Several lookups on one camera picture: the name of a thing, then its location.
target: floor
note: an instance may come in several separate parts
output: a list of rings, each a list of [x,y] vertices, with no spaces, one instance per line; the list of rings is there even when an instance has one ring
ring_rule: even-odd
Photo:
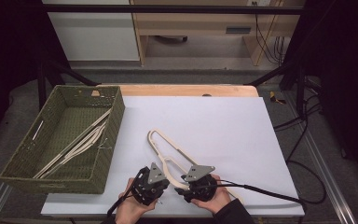
[[[241,38],[210,38],[190,36],[183,43],[177,39],[153,37],[149,42],[146,64],[101,63],[90,66],[89,63],[74,63],[76,71],[95,81],[104,83],[218,83],[244,84],[265,75],[276,67],[264,60],[258,67],[251,66],[249,55]],[[64,76],[69,83],[76,83]],[[295,114],[287,102],[294,99],[295,91],[281,92],[277,89],[280,77],[275,77],[258,88],[264,98],[272,124],[278,125],[293,119]],[[275,91],[277,101],[270,100],[270,91]],[[314,92],[306,90],[306,97]],[[0,172],[11,154],[32,125],[38,112],[37,87],[35,81],[27,83],[11,93],[11,106],[0,124]],[[309,116],[308,132],[321,151],[333,174],[351,213],[358,223],[358,165],[355,161],[341,158],[340,147],[328,122],[324,119],[323,109],[317,106],[317,98],[312,98],[309,108],[321,109]],[[301,126],[291,126],[276,132],[282,154],[286,158],[301,135]],[[310,155],[310,146],[302,140],[293,160],[300,161],[317,173]],[[296,164],[289,163],[298,194],[302,198],[315,201],[320,199],[322,188],[317,178]],[[40,209],[46,195],[25,194],[13,189],[7,203],[0,213],[1,223],[33,223],[34,219],[43,219],[53,223],[70,223],[67,219],[41,217]],[[303,223],[350,223],[340,220],[332,204],[334,199],[327,198],[321,204],[309,204]],[[79,219],[78,223],[98,223],[98,220]],[[292,218],[265,218],[264,223],[296,223]]]

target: white cabinet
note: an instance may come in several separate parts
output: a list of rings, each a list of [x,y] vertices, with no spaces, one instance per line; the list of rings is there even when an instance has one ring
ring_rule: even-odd
[[[43,0],[44,4],[128,5],[128,0]],[[56,13],[51,22],[69,61],[139,61],[130,13]]]

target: white tabletop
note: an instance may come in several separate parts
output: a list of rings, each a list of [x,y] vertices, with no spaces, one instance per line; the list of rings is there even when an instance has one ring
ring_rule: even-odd
[[[126,110],[102,195],[49,194],[42,215],[89,217],[105,215],[144,166],[161,162],[147,142],[159,129],[198,164],[212,165],[222,179],[297,198],[269,114],[260,97],[124,96]],[[158,142],[163,155],[173,152]],[[178,155],[173,155],[179,162]],[[304,216],[297,203],[231,188],[253,216]],[[210,217],[187,203],[170,185],[154,211],[145,217]]]

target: hand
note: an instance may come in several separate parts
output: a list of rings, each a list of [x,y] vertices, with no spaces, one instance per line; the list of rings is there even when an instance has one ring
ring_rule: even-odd
[[[217,181],[218,185],[222,184],[222,182],[220,181],[220,176],[212,175],[212,177]],[[203,202],[197,199],[192,199],[191,202],[197,207],[205,208],[213,214],[216,214],[218,211],[220,211],[220,209],[222,209],[224,206],[231,202],[231,198],[229,197],[226,188],[217,188],[216,193],[210,201]]]
[[[129,179],[126,190],[118,195],[118,198],[123,196],[125,192],[130,188],[133,178]],[[148,206],[138,203],[133,197],[127,198],[121,205],[118,206],[116,212],[116,223],[117,224],[134,224],[145,212],[155,209],[158,199],[153,201]]]

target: green wicker basket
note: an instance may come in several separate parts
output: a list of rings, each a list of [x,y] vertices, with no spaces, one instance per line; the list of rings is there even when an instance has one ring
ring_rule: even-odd
[[[53,175],[33,178],[109,109],[105,129],[91,148]],[[124,109],[120,87],[56,86],[0,179],[30,193],[103,193]]]

